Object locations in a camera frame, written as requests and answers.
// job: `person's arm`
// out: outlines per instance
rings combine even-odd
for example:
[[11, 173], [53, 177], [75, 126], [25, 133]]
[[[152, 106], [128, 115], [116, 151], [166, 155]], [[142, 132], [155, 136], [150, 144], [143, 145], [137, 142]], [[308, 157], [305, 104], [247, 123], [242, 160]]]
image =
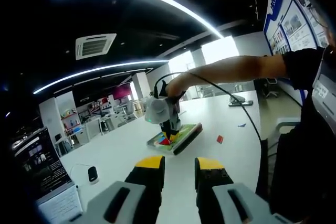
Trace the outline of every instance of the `person's arm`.
[[[272, 57], [237, 56], [189, 70], [214, 83], [250, 81], [259, 78], [286, 77], [286, 66], [282, 55]], [[207, 82], [184, 73], [167, 86], [169, 96], [177, 96], [191, 86]]]

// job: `hand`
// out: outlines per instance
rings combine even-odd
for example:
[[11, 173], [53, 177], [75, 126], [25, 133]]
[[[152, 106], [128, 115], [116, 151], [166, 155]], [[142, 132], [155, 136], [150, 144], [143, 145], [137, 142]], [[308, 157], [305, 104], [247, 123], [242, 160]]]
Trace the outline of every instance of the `hand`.
[[166, 92], [168, 97], [178, 97], [183, 91], [186, 91], [188, 86], [185, 84], [184, 75], [181, 74], [168, 83]]

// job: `ceiling air conditioner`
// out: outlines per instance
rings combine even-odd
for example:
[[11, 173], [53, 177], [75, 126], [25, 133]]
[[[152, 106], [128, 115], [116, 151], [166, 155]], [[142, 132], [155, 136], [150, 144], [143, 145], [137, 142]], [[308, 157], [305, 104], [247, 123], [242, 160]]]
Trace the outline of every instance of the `ceiling air conditioner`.
[[105, 55], [117, 34], [99, 34], [76, 39], [76, 60]]

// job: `black sleeve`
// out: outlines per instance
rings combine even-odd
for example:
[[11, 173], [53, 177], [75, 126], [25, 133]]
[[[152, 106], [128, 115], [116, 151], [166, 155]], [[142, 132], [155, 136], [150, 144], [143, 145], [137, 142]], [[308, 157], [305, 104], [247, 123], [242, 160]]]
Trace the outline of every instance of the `black sleeve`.
[[323, 48], [303, 49], [282, 55], [286, 65], [287, 76], [294, 89], [312, 89], [315, 76], [319, 70]]

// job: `white table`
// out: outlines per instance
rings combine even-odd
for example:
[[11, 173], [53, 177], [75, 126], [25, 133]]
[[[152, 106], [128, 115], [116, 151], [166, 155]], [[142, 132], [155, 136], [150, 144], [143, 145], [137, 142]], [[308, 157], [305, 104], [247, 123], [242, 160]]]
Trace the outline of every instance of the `white table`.
[[[254, 101], [246, 110], [260, 132], [256, 92], [239, 95]], [[181, 111], [186, 111], [180, 116], [182, 124], [201, 122], [203, 131], [177, 156], [166, 155], [162, 205], [156, 223], [200, 223], [194, 184], [196, 157], [216, 158], [234, 182], [244, 183], [255, 191], [260, 164], [259, 140], [244, 111], [240, 107], [229, 107], [228, 102], [227, 95], [181, 102]], [[160, 154], [146, 146], [159, 131], [158, 125], [142, 117], [61, 158], [68, 172], [78, 163], [97, 168], [99, 181], [95, 185], [89, 184], [85, 166], [75, 165], [70, 175], [79, 186], [84, 211], [97, 194], [116, 180], [124, 181], [139, 160]], [[224, 137], [222, 144], [216, 142], [218, 135]]]

